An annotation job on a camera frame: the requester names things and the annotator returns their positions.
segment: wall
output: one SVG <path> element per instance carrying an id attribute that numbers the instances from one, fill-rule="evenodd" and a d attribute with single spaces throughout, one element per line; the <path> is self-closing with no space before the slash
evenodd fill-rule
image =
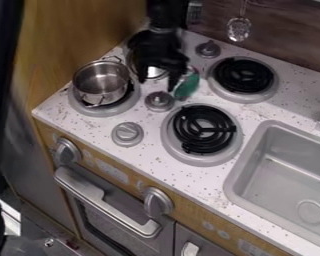
<path id="1" fill-rule="evenodd" d="M 238 15 L 242 0 L 203 0 L 203 20 L 190 30 L 222 41 L 226 24 Z M 240 47 L 320 71 L 320 2 L 249 0 L 251 37 Z"/>

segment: wooden side panel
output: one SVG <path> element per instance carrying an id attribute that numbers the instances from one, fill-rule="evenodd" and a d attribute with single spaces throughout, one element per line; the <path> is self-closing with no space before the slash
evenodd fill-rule
<path id="1" fill-rule="evenodd" d="M 133 33 L 143 17 L 144 0 L 26 0 L 15 96 L 33 109 L 80 66 Z"/>
<path id="2" fill-rule="evenodd" d="M 262 250 L 276 256 L 287 256 L 289 255 L 287 252 L 282 251 L 281 249 L 273 246 L 272 244 L 260 239 L 259 237 L 241 229 L 235 224 L 228 222 L 227 220 L 211 213 L 210 211 L 202 208 L 201 206 L 197 205 L 196 203 L 182 197 L 181 195 L 176 194 L 175 192 L 159 185 L 154 180 L 151 180 L 145 176 L 140 175 L 139 173 L 133 171 L 132 169 L 116 162 L 115 160 L 103 155 L 83 143 L 79 142 L 75 138 L 72 138 L 64 133 L 57 131 L 56 129 L 36 120 L 37 127 L 39 129 L 40 134 L 45 142 L 45 147 L 55 149 L 55 143 L 53 138 L 56 136 L 65 137 L 71 140 L 73 143 L 77 145 L 80 150 L 87 150 L 91 153 L 92 157 L 88 158 L 84 156 L 84 160 L 81 161 L 81 165 L 85 168 L 91 170 L 92 172 L 96 173 L 97 175 L 103 177 L 104 179 L 110 181 L 111 183 L 117 185 L 118 187 L 124 189 L 125 191 L 129 192 L 130 194 L 134 195 L 142 199 L 142 194 L 139 191 L 140 184 L 142 187 L 157 187 L 164 191 L 173 201 L 175 205 L 175 210 L 171 215 L 175 220 L 182 223 L 183 225 L 193 229 L 197 233 L 201 234 L 202 236 L 206 237 L 207 239 L 213 241 L 214 243 L 224 247 L 225 249 L 233 252 L 236 255 L 244 255 L 238 249 L 238 241 L 239 239 L 243 239 Z M 116 179 L 113 176 L 110 176 L 106 172 L 100 170 L 97 165 L 94 165 L 95 158 L 100 159 L 109 165 L 121 170 L 124 174 L 128 176 L 128 184 L 121 182 L 119 179 Z M 216 231 L 209 231 L 208 229 L 204 228 L 202 223 L 203 221 L 208 221 L 213 224 L 218 229 L 224 230 L 230 235 L 230 240 L 226 240 L 221 238 Z"/>
<path id="3" fill-rule="evenodd" d="M 204 0 L 203 20 L 190 30 L 231 43 L 226 24 L 241 0 Z M 320 71 L 320 3 L 312 0 L 248 0 L 252 33 L 239 46 Z"/>

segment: burner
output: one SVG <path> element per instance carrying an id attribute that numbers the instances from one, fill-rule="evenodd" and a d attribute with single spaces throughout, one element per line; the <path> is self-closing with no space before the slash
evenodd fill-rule
<path id="1" fill-rule="evenodd" d="M 259 103 L 271 98 L 278 89 L 278 80 L 268 65 L 247 57 L 223 59 L 208 74 L 211 89 L 237 103 Z"/>
<path id="2" fill-rule="evenodd" d="M 226 114 L 210 106 L 183 107 L 173 119 L 173 129 L 188 154 L 218 152 L 229 146 L 237 132 Z"/>
<path id="3" fill-rule="evenodd" d="M 192 166 L 211 167 L 231 160 L 243 140 L 237 120 L 211 105 L 190 104 L 173 110 L 161 125 L 167 152 Z"/>
<path id="4" fill-rule="evenodd" d="M 273 83 L 273 73 L 270 69 L 251 60 L 225 59 L 215 67 L 213 75 L 231 92 L 257 93 Z"/>
<path id="5" fill-rule="evenodd" d="M 92 105 L 83 101 L 71 84 L 68 90 L 70 105 L 79 113 L 92 117 L 109 117 L 121 114 L 132 108 L 140 99 L 140 85 L 130 81 L 125 95 L 116 102 L 107 105 Z"/>

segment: sink basin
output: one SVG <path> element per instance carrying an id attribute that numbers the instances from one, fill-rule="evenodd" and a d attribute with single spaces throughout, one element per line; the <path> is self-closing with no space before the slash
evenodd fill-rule
<path id="1" fill-rule="evenodd" d="M 224 183 L 234 204 L 320 246 L 320 138 L 263 122 Z"/>

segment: white countertop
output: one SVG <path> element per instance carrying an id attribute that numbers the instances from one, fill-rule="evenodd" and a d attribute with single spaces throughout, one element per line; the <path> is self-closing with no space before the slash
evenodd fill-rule
<path id="1" fill-rule="evenodd" d="M 186 52 L 191 57 L 191 64 L 203 67 L 203 72 L 219 59 L 249 56 L 274 68 L 280 77 L 280 87 L 270 100 L 244 105 L 221 99 L 201 79 L 199 90 L 185 103 L 176 103 L 178 106 L 208 103 L 227 110 L 242 126 L 242 149 L 257 126 L 268 119 L 279 120 L 320 136 L 315 130 L 320 115 L 320 73 L 219 41 L 216 42 L 221 46 L 221 55 L 216 59 L 204 60 L 196 56 L 193 49 L 208 38 L 190 32 L 185 33 L 184 37 L 188 42 Z M 107 55 L 121 54 L 121 48 L 116 47 Z M 154 113 L 144 105 L 144 98 L 150 92 L 166 90 L 167 80 L 147 82 L 141 88 L 141 100 L 136 106 L 114 117 L 92 118 L 78 114 L 69 105 L 67 91 L 63 89 L 35 108 L 33 116 L 291 254 L 320 256 L 319 246 L 232 204 L 226 198 L 223 183 L 239 154 L 226 164 L 209 168 L 188 166 L 170 156 L 160 140 L 161 122 L 168 113 Z M 144 140 L 132 148 L 119 147 L 110 138 L 112 129 L 126 121 L 140 124 L 145 131 Z"/>

